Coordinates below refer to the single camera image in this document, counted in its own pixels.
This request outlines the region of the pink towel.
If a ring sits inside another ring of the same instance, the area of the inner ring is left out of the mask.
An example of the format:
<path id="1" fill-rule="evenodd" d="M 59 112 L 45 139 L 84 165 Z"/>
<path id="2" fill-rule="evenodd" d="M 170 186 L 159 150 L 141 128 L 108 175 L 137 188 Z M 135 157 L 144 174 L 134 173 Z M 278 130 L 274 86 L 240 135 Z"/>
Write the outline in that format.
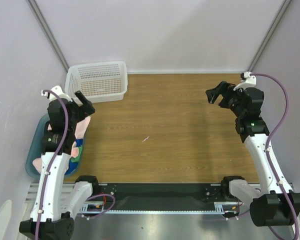
<path id="1" fill-rule="evenodd" d="M 76 125 L 76 130 L 75 130 L 75 140 L 78 139 L 84 139 L 84 135 L 87 131 L 88 125 L 90 123 L 91 117 L 87 116 L 84 120 L 80 121 Z"/>

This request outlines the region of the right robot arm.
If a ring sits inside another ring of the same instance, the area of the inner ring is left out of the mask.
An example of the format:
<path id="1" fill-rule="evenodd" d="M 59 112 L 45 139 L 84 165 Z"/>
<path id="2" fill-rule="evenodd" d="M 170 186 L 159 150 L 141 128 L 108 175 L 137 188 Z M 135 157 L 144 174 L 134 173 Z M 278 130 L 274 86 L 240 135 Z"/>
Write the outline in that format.
<path id="1" fill-rule="evenodd" d="M 300 213 L 300 193 L 295 193 L 285 179 L 269 140 L 269 129 L 261 117 L 264 92 L 222 81 L 205 93 L 210 104 L 222 96 L 218 105 L 236 116 L 236 132 L 253 159 L 260 183 L 260 190 L 256 190 L 243 177 L 224 177 L 226 185 L 220 188 L 221 197 L 226 201 L 241 200 L 249 207 L 257 227 L 295 224 L 294 218 Z"/>

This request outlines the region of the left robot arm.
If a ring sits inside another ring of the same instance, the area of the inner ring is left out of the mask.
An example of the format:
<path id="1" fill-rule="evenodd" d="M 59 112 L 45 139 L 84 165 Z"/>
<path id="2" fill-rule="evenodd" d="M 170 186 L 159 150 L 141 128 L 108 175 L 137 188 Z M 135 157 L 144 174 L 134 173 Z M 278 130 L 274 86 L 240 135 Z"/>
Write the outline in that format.
<path id="1" fill-rule="evenodd" d="M 100 195 L 95 176 L 80 176 L 66 199 L 61 199 L 77 124 L 95 113 L 95 109 L 80 91 L 75 95 L 82 101 L 81 105 L 60 86 L 45 89 L 41 94 L 49 100 L 49 121 L 40 141 L 40 179 L 30 217 L 19 224 L 19 232 L 31 240 L 69 240 L 84 202 Z"/>

